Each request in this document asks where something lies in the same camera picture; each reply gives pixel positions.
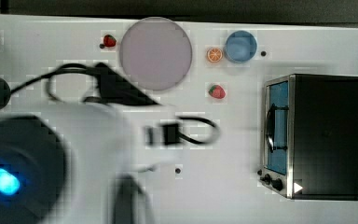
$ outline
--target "pink circular plate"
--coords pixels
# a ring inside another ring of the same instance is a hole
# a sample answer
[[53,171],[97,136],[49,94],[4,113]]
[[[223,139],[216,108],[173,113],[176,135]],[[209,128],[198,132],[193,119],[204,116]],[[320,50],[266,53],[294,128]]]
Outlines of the pink circular plate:
[[146,18],[135,23],[120,46],[124,72],[138,86],[164,91],[176,86],[187,74],[192,48],[186,32],[164,18]]

